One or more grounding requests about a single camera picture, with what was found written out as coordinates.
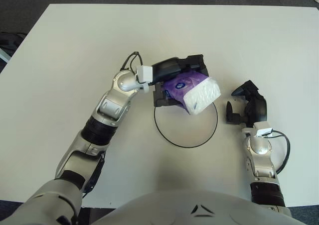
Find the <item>table surface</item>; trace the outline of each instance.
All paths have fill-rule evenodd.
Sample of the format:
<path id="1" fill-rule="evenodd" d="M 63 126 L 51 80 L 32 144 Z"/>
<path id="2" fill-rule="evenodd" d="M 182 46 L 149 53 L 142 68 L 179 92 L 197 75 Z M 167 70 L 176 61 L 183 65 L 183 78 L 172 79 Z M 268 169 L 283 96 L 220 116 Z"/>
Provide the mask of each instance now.
<path id="1" fill-rule="evenodd" d="M 0 199 L 26 201 L 54 177 L 112 77 L 136 50 L 146 65 L 203 54 L 222 92 L 215 102 L 218 127 L 201 147 L 175 147 L 156 130 L 152 93 L 137 95 L 84 206 L 116 208 L 168 189 L 250 199 L 243 126 L 225 123 L 228 100 L 237 112 L 243 108 L 231 92 L 249 79 L 267 100 L 269 123 L 291 141 L 279 175 L 286 205 L 319 203 L 319 11 L 221 5 L 50 5 L 0 74 Z M 285 141 L 272 145 L 278 167 Z"/>

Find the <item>wire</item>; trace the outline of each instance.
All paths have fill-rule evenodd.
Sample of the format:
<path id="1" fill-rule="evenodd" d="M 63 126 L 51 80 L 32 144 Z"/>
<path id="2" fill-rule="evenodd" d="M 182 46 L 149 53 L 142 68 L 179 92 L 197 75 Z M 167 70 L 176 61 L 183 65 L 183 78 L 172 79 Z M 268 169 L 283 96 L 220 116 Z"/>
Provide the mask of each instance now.
<path id="1" fill-rule="evenodd" d="M 134 61 L 134 59 L 137 57 L 137 55 L 135 55 L 135 57 L 133 57 L 133 59 L 131 60 L 131 62 L 130 62 L 130 69 L 131 69 L 131 71 L 134 73 L 134 75 L 136 74 L 136 72 L 133 70 L 133 68 L 132 68 L 132 62 Z"/>
<path id="2" fill-rule="evenodd" d="M 186 147 L 186 146 L 182 146 L 182 145 L 176 144 L 176 143 L 170 141 L 169 139 L 167 139 L 166 136 L 161 132 L 161 130 L 160 130 L 159 126 L 158 126 L 158 123 L 156 122 L 156 117 L 155 117 L 156 107 L 154 107 L 154 122 L 155 122 L 156 128 L 158 129 L 159 133 L 163 136 L 164 139 L 166 139 L 169 143 L 171 143 L 171 144 L 173 144 L 173 145 L 175 145 L 175 146 L 177 146 L 177 147 L 186 148 L 186 149 L 191 149 L 191 148 L 200 147 L 201 145 L 205 144 L 207 141 L 209 141 L 209 140 L 213 137 L 213 135 L 214 135 L 214 133 L 215 133 L 215 131 L 216 131 L 216 129 L 217 129 L 217 124 L 218 124 L 218 112 L 217 112 L 217 108 L 216 108 L 216 106 L 215 106 L 215 103 L 213 103 L 213 105 L 214 105 L 214 107 L 215 107 L 216 117 L 217 117 L 215 129 L 214 129 L 213 133 L 210 135 L 210 137 L 209 137 L 205 142 L 203 142 L 203 143 L 201 143 L 201 144 L 199 144 L 199 145 L 195 145 L 195 146 L 192 146 L 192 147 Z"/>
<path id="3" fill-rule="evenodd" d="M 132 62 L 133 62 L 133 60 L 136 58 L 136 56 L 139 57 L 140 63 L 141 63 L 141 65 L 143 65 L 143 60 L 142 60 L 142 57 L 141 57 L 141 55 L 140 55 L 139 52 L 133 52 L 133 53 L 131 53 L 131 54 L 127 57 L 127 59 L 125 60 L 125 62 L 123 63 L 123 65 L 121 66 L 120 71 L 125 70 L 126 64 L 128 63 L 129 59 L 130 59 L 132 56 L 134 56 L 134 55 L 135 55 L 135 57 L 132 59 L 132 61 L 131 61 L 131 63 L 130 63 L 130 68 L 131 68 L 131 71 L 132 71 L 132 72 L 134 73 L 134 75 L 135 75 L 135 72 L 134 72 L 133 69 L 132 69 Z"/>
<path id="4" fill-rule="evenodd" d="M 288 162 L 289 155 L 290 155 L 290 141 L 284 133 L 282 133 L 278 130 L 273 130 L 272 132 L 280 134 L 280 135 L 270 136 L 270 137 L 265 136 L 265 138 L 272 139 L 272 138 L 284 137 L 286 139 L 286 143 L 287 143 L 287 153 L 286 153 L 285 159 L 284 159 L 282 165 L 276 170 L 276 173 L 279 174 L 284 169 L 284 167 L 286 166 L 286 164 Z"/>

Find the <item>purple tissue package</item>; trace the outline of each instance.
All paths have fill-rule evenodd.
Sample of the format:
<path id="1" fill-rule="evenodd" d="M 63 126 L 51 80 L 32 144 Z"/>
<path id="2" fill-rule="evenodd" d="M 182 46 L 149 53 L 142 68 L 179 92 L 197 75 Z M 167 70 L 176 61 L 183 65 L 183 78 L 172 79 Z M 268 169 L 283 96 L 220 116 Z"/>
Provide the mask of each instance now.
<path id="1" fill-rule="evenodd" d="M 220 96 L 215 80 L 202 73 L 189 71 L 178 74 L 163 84 L 167 97 L 181 102 L 189 114 L 199 114 Z"/>

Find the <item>white tissue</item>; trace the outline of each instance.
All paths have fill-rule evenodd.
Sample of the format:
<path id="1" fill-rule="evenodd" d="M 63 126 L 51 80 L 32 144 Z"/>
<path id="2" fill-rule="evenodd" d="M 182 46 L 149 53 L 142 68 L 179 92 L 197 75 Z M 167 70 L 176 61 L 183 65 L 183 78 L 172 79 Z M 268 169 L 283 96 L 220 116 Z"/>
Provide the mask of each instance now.
<path id="1" fill-rule="evenodd" d="M 189 114 L 199 114 L 220 96 L 217 82 L 211 77 L 206 78 L 184 96 Z"/>

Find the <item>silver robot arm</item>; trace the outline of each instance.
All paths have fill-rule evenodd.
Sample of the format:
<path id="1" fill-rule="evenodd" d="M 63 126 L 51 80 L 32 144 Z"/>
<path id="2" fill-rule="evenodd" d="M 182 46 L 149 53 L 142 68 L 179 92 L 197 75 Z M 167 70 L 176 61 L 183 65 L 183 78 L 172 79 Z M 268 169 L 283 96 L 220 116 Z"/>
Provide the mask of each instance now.
<path id="1" fill-rule="evenodd" d="M 291 216 L 290 210 L 285 207 L 276 169 L 271 161 L 272 146 L 267 137 L 272 136 L 272 131 L 267 121 L 256 122 L 253 128 L 242 130 L 246 135 L 244 150 L 252 202 Z"/>
<path id="2" fill-rule="evenodd" d="M 60 161 L 55 179 L 44 184 L 4 225 L 70 225 L 79 215 L 83 193 L 95 186 L 105 152 L 117 127 L 131 106 L 131 99 L 145 85 L 130 70 L 121 70 L 113 78 L 85 127 Z"/>

